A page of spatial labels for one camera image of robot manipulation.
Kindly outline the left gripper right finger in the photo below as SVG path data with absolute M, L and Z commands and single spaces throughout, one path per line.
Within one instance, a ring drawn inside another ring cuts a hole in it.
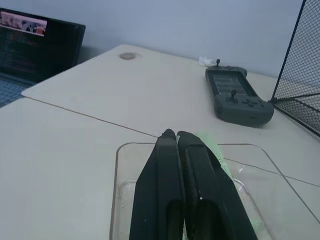
M 258 240 L 237 189 L 196 135 L 179 131 L 188 240 Z

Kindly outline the white crumpled tissue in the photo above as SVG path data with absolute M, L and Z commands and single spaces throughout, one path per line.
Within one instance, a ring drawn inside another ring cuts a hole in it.
M 213 60 L 207 57 L 199 57 L 198 64 L 202 67 L 211 67 L 214 65 Z

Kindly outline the dark laptop computer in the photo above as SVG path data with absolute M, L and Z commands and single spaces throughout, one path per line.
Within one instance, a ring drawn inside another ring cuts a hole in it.
M 77 65 L 86 27 L 0 7 L 0 108 Z

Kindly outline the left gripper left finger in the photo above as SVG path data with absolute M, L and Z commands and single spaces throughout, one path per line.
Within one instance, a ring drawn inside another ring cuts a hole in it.
M 166 129 L 135 184 L 129 240 L 182 240 L 184 203 L 176 134 Z

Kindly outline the small green paper piece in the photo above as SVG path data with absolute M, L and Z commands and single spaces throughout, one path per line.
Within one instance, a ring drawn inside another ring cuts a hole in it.
M 255 217 L 254 218 L 250 217 L 249 220 L 250 220 L 250 223 L 255 231 L 260 230 L 264 226 L 264 223 L 261 219 L 257 219 Z

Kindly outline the clear plastic tray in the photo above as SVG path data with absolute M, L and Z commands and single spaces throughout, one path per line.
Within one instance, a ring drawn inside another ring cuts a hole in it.
M 110 240 L 129 240 L 137 179 L 153 143 L 130 142 L 116 152 Z M 249 143 L 218 144 L 249 218 L 261 219 L 258 240 L 320 240 L 320 218 L 298 196 L 261 147 Z

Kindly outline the light green paper note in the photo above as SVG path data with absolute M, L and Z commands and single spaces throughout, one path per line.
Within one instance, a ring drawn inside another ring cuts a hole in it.
M 195 136 L 199 137 L 202 142 L 211 150 L 211 152 L 215 155 L 217 160 L 219 161 L 221 168 L 224 172 L 233 179 L 232 173 L 229 169 L 229 166 L 223 156 L 221 148 L 215 142 L 214 138 L 210 136 L 207 132 L 196 132 L 194 133 Z

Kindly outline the grey handheld joystick controller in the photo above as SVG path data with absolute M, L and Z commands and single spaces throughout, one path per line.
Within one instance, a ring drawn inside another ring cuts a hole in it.
M 272 119 L 274 107 L 258 96 L 248 82 L 247 74 L 242 67 L 220 65 L 220 59 L 205 70 L 215 115 L 228 123 L 260 127 Z

